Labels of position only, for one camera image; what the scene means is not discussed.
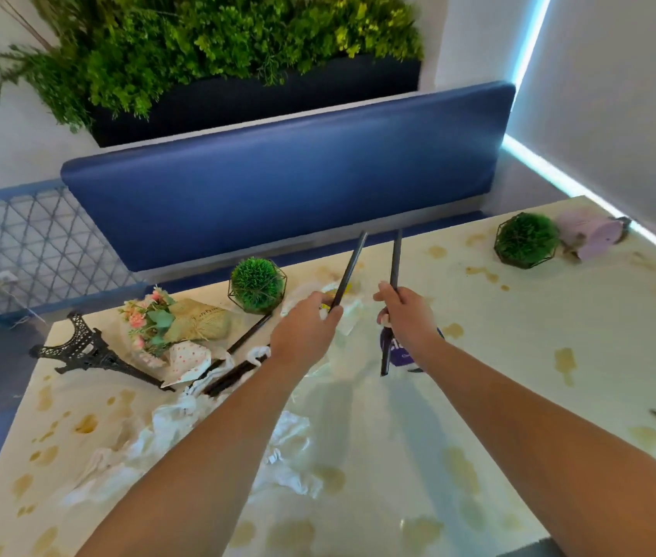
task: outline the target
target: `table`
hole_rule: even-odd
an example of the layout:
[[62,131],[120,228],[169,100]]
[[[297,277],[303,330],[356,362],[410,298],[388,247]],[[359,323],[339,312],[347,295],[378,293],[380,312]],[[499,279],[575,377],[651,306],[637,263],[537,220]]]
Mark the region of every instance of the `table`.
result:
[[[585,198],[532,210],[583,206],[598,210]],[[656,247],[630,234],[588,263],[558,255],[519,270],[492,250],[510,216],[404,239],[400,283],[427,298],[447,340],[656,457]],[[389,277],[391,253],[392,243],[362,252],[365,282]],[[286,267],[289,287],[339,276],[349,256]],[[226,291],[224,282],[179,295],[232,309]],[[375,313],[370,305],[336,338],[330,372],[303,381],[288,405],[310,418],[313,462],[332,492],[257,497],[227,555],[497,555],[546,535],[428,376],[391,368],[380,379]],[[241,317],[232,336],[256,319]],[[115,310],[86,320],[127,353]],[[47,345],[71,333],[59,322]],[[0,452],[1,557],[73,555],[111,503],[60,509],[55,492],[113,442],[123,418],[167,398],[113,372],[60,376],[55,363],[38,361]],[[76,431],[89,421],[92,433]]]

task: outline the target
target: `artificial grass ball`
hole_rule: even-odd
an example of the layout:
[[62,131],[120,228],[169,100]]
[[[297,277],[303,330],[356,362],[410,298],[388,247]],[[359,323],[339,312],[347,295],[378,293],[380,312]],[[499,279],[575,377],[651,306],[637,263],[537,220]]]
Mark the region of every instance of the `artificial grass ball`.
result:
[[265,258],[241,261],[230,276],[230,296],[247,313],[269,313],[284,298],[284,273]]
[[560,232],[543,214],[519,213],[498,229],[494,246],[501,262],[529,268],[552,258]]

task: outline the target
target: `eiffel tower figurine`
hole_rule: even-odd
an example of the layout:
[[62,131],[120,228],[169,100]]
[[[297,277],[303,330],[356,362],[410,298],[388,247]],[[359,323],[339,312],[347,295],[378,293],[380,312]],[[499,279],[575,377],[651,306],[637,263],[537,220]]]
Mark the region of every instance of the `eiffel tower figurine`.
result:
[[[147,375],[136,367],[132,367],[116,355],[109,344],[104,342],[101,337],[101,331],[98,328],[88,327],[83,320],[81,313],[73,311],[67,316],[73,323],[73,337],[59,346],[43,346],[37,344],[31,350],[29,355],[33,358],[50,358],[58,359],[65,362],[64,367],[56,367],[55,371],[59,374],[67,373],[74,369],[89,369],[97,367],[100,369],[110,369],[127,374],[143,381],[160,387],[163,381],[158,381],[154,377]],[[173,391],[172,388],[166,387],[163,391]]]

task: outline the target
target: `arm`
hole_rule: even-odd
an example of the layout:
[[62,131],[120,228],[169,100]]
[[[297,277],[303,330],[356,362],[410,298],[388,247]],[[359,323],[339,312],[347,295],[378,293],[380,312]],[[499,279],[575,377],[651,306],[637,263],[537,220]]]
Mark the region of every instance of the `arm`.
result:
[[248,500],[268,439],[289,394],[323,355],[343,310],[313,293],[272,333],[272,357],[128,494],[77,557],[221,555]]
[[413,291],[375,299],[568,557],[656,555],[655,459],[445,342]]

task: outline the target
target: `black planter box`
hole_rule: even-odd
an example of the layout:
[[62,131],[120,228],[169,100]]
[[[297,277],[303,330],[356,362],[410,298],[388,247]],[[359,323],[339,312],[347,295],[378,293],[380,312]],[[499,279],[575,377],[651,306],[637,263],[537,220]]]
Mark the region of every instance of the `black planter box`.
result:
[[109,110],[93,108],[91,134],[104,148],[395,96],[417,90],[420,71],[420,61],[358,55],[334,58],[307,74],[288,72],[284,84],[276,86],[257,79],[208,78],[175,86],[150,110],[149,121],[129,113],[113,119]]

